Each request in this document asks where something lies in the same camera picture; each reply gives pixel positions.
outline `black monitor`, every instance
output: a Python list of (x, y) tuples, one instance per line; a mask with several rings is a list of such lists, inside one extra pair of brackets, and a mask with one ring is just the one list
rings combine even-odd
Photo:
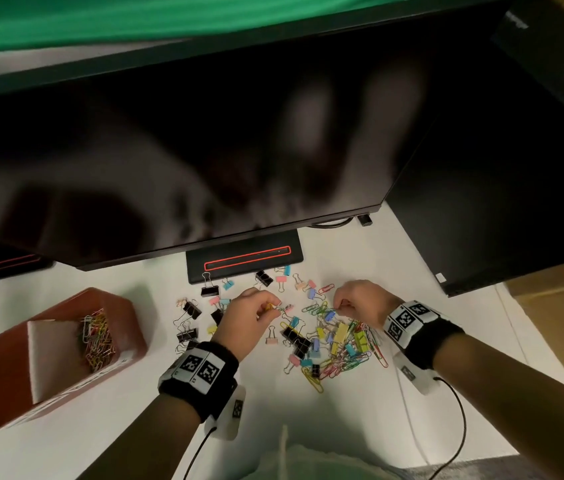
[(0, 242), (89, 270), (377, 211), (508, 6), (408, 10), (422, 3), (101, 74), (73, 63), (69, 80), (56, 79), (75, 65), (2, 79)]

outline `paper clip container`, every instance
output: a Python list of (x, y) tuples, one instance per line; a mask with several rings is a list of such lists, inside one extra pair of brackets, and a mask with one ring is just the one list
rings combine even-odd
[[(115, 353), (108, 365), (91, 373), (75, 331), (81, 330), (82, 318), (102, 309)], [(33, 344), (37, 347), (34, 353), (30, 352)], [(15, 325), (0, 333), (0, 428), (48, 414), (125, 369), (146, 351), (133, 303), (96, 288), (87, 288)], [(34, 365), (30, 357), (35, 356), (44, 359)]]

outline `black cable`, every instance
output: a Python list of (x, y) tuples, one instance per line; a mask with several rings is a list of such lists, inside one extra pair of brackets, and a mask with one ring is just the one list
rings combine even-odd
[(336, 224), (313, 224), (309, 226), (313, 229), (337, 229), (338, 227), (343, 227), (347, 225), (350, 221), (353, 220), (353, 217), (347, 217), (342, 222), (338, 222)]
[(446, 468), (448, 465), (450, 465), (453, 460), (455, 460), (457, 458), (457, 456), (462, 451), (462, 448), (464, 447), (464, 442), (466, 441), (466, 415), (464, 414), (464, 408), (462, 407), (462, 401), (460, 401), (460, 397), (455, 392), (455, 389), (453, 389), (453, 387), (448, 382), (446, 382), (444, 379), (442, 379), (441, 377), (434, 377), (433, 379), (446, 384), (448, 386), (448, 388), (451, 390), (451, 392), (453, 393), (453, 395), (455, 396), (455, 399), (457, 399), (457, 403), (460, 405), (460, 411), (462, 411), (462, 421), (464, 421), (464, 432), (462, 433), (462, 442), (460, 443), (460, 447), (457, 449), (455, 454), (451, 457), (451, 460), (447, 461), (444, 465), (441, 465), (429, 477), (429, 480), (433, 480), (435, 477), (437, 477), (439, 472), (441, 472), (444, 468)]
[(191, 463), (189, 464), (188, 468), (186, 469), (186, 473), (184, 474), (184, 478), (182, 480), (186, 480), (186, 477), (188, 476), (188, 473), (191, 470), (191, 467), (193, 466), (193, 462), (195, 461), (195, 459), (197, 458), (198, 453), (200, 452), (200, 450), (202, 449), (202, 446), (204, 446), (204, 443), (206, 443), (206, 440), (208, 439), (209, 436), (211, 436), (211, 433), (213, 433), (215, 430), (217, 429), (216, 426), (214, 426), (213, 428), (211, 428), (211, 431), (209, 431), (208, 433), (206, 433), (206, 436), (204, 437), (204, 439), (202, 440), (202, 444), (200, 444), (200, 447), (197, 449), (197, 451), (195, 452), (195, 454), (193, 455), (193, 460), (191, 460)]

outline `monitor stand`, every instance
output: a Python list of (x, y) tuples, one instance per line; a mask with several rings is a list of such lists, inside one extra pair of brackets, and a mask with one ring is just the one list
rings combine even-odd
[(203, 283), (202, 273), (206, 272), (211, 273), (212, 280), (219, 280), (302, 261), (304, 255), (295, 229), (186, 252), (188, 282), (192, 285)]

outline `hand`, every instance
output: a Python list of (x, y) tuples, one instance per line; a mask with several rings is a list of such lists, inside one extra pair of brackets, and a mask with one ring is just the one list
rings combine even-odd
[(255, 348), (270, 323), (281, 314), (275, 308), (264, 311), (269, 303), (279, 306), (282, 301), (266, 290), (249, 288), (242, 292), (238, 298), (230, 300), (211, 341), (229, 349), (241, 362)]
[(404, 303), (402, 298), (389, 293), (369, 280), (344, 283), (335, 291), (334, 306), (338, 314), (382, 330), (386, 317)]

